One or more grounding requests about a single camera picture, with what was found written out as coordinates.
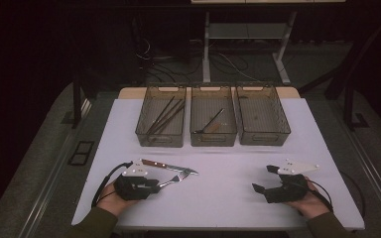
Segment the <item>black floor outlet frame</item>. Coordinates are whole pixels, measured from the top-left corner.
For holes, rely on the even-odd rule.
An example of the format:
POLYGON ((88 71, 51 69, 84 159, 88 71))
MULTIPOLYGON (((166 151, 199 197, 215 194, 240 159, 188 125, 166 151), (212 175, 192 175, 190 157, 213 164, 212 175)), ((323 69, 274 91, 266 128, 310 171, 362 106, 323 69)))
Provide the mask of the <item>black floor outlet frame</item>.
POLYGON ((70 166, 84 166, 90 157, 93 145, 93 141, 79 141, 67 163, 70 166))

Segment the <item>black metal stand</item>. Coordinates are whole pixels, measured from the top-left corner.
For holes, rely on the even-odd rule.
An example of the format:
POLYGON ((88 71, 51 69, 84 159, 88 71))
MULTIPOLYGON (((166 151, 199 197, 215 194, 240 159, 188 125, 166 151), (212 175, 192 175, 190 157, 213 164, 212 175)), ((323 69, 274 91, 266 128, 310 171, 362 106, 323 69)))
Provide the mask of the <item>black metal stand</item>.
POLYGON ((73 93, 73 123, 72 128, 75 129, 81 120, 81 87, 80 80, 77 76, 72 81, 73 93))
POLYGON ((344 90, 343 121, 350 131, 356 128, 368 128, 369 124, 363 115, 353 111, 354 106, 354 84, 347 83, 344 90))

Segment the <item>person's right hand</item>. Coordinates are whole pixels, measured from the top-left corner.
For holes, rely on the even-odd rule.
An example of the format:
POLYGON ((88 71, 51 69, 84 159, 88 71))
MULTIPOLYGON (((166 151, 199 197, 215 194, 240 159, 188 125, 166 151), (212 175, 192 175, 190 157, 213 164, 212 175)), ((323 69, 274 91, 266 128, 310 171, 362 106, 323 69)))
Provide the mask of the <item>person's right hand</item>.
POLYGON ((313 191, 317 191, 318 189, 310 182, 308 177, 306 177, 306 180, 308 181, 309 188, 306 195, 300 200, 286 202, 286 205, 298 210, 306 219, 313 219, 329 213, 328 207, 313 194, 313 191))

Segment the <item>wooden handled metal fork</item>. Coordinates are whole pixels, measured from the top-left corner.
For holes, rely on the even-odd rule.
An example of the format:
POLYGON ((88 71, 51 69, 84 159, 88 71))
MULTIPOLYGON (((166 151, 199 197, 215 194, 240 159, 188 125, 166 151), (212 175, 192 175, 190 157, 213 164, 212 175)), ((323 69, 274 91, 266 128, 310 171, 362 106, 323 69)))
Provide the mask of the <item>wooden handled metal fork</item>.
POLYGON ((179 173, 178 175, 174 176, 172 179, 170 179, 170 180, 168 180, 166 182, 161 183, 159 185, 159 188, 163 188, 166 185, 169 185, 171 183, 180 182, 180 181, 186 179, 190 174, 191 174, 191 172, 189 170, 185 170, 185 171, 179 173))

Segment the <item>metal spoon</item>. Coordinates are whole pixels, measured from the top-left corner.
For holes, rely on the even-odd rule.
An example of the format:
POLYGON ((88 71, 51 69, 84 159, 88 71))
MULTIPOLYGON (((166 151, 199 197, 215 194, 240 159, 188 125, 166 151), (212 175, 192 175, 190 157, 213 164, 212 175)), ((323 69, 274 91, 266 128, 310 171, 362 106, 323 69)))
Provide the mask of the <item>metal spoon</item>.
POLYGON ((209 120, 208 123, 206 123, 202 129, 199 129, 199 130, 195 130, 193 131, 192 133, 193 134, 203 134, 204 131, 210 126, 211 123, 213 123, 213 121, 224 111, 225 108, 221 108, 219 109, 219 111, 209 120))

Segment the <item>smoky clear plastic bin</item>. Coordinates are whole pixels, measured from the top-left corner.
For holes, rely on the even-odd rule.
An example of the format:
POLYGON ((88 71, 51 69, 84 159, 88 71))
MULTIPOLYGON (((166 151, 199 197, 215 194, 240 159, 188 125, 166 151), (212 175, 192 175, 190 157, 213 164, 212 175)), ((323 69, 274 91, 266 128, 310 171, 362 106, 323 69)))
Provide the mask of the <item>smoky clear plastic bin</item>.
POLYGON ((194 147, 232 147, 236 135, 231 86, 224 84, 193 86, 190 99, 190 143, 194 147), (221 124, 215 133, 205 131, 203 134, 192 133, 202 129, 221 108, 225 108, 224 111, 213 121, 221 124))
POLYGON ((151 84, 147 87, 141 107, 135 134, 142 147, 180 148, 184 144, 185 109, 187 103, 187 88, 182 85, 151 84), (185 103, 184 110, 179 113, 162 133, 146 134, 154 120, 163 110, 169 100, 171 108, 179 99, 185 103))
POLYGON ((238 83, 234 105, 241 145, 284 145, 291 128, 274 85, 265 82, 238 83))

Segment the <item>wooden handled table knife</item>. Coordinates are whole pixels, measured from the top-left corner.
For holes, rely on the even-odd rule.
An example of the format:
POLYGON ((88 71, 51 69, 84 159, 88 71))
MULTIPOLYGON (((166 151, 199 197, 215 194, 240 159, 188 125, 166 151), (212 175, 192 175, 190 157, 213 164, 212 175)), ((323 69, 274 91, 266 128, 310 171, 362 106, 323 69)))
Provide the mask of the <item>wooden handled table knife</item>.
POLYGON ((193 169, 189 169, 189 168, 173 166, 173 165, 169 165, 169 164, 165 164, 165 163, 161 163, 161 162, 150 161, 150 160, 146 160, 146 159, 141 159, 141 162, 143 165, 150 166, 150 167, 157 167, 157 168, 171 170, 171 171, 175 171, 175 172, 183 172, 185 170, 189 170, 191 175, 198 175, 197 171, 195 171, 193 169))

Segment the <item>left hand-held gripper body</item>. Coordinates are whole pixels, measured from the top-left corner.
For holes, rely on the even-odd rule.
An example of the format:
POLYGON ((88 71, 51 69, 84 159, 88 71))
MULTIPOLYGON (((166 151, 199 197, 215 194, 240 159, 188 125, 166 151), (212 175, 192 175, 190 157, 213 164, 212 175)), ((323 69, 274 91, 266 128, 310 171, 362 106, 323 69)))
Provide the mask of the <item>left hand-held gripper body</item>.
POLYGON ((150 195, 147 174, 141 161, 129 163, 114 182, 116 193, 124 200, 146 199, 150 195))

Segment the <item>person's left hand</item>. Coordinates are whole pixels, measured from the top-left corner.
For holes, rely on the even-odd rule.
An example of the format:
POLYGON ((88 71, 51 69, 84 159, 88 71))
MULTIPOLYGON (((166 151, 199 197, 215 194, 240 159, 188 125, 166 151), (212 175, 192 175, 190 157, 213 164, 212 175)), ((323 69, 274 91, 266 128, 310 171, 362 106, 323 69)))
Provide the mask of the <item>person's left hand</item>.
POLYGON ((96 206, 119 217, 127 208, 136 204, 137 200, 124 200, 115 191, 114 184, 110 183, 101 192, 96 206))

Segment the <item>black chopstick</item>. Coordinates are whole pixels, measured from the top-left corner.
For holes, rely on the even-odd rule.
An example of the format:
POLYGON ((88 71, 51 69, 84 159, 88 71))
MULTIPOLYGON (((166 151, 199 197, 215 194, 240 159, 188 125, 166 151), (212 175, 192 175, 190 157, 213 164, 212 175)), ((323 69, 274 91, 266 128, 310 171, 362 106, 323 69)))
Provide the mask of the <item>black chopstick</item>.
POLYGON ((179 99, 171 108, 166 107, 162 110, 162 113, 156 119, 156 121, 152 124, 152 126, 148 129, 148 134, 155 134, 163 125, 165 125, 176 113, 176 111, 180 108, 180 106, 184 103, 182 99, 179 99))
POLYGON ((172 98, 169 100, 169 102, 166 104, 166 106, 163 108, 163 110, 159 113, 157 118, 154 120, 150 128, 147 130, 146 134, 150 134, 152 132, 153 128, 160 122, 162 116, 165 114, 165 112, 167 111, 167 109, 169 108, 170 104, 173 102, 174 99, 175 99, 175 96, 172 96, 172 98))

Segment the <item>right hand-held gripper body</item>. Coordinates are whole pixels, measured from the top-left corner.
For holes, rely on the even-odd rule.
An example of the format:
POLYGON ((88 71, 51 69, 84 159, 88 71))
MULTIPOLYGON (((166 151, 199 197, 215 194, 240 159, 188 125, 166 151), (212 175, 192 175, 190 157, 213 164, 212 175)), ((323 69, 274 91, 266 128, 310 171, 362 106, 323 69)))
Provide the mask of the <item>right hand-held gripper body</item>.
POLYGON ((266 188, 264 195, 269 203, 282 203, 302 199, 308 191, 304 173, 315 171, 319 165, 285 160, 279 167, 281 186, 266 188))

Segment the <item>metal floor rail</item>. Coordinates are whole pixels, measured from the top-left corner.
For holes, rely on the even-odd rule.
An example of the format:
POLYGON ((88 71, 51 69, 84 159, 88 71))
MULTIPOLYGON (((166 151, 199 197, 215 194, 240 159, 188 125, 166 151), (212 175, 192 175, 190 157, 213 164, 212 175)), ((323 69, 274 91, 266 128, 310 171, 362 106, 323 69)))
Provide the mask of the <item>metal floor rail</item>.
POLYGON ((77 139, 73 111, 69 103, 56 101, 23 159, 23 191, 30 196, 25 201, 31 204, 24 209, 25 217, 17 238, 34 236, 57 189, 77 139))
POLYGON ((352 147, 354 148, 360 166, 363 168, 366 176, 368 177, 372 187, 377 193, 377 196, 381 202, 381 176, 378 173, 376 167, 373 165, 371 158, 366 153, 364 147, 358 142, 354 141, 352 143, 352 147))

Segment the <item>grey metal desk frame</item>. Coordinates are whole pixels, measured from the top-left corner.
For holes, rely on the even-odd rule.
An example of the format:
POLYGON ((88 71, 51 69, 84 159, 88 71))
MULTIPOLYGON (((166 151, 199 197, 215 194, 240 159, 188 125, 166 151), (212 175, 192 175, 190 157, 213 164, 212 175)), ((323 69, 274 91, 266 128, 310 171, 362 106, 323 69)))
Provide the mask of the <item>grey metal desk frame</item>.
POLYGON ((205 13, 204 38, 202 55, 202 79, 210 82, 209 46, 211 40, 279 40, 280 48, 272 53, 276 70, 283 84, 291 83, 283 63, 284 53, 297 12, 291 12, 283 23, 214 23, 210 21, 210 13, 205 13))

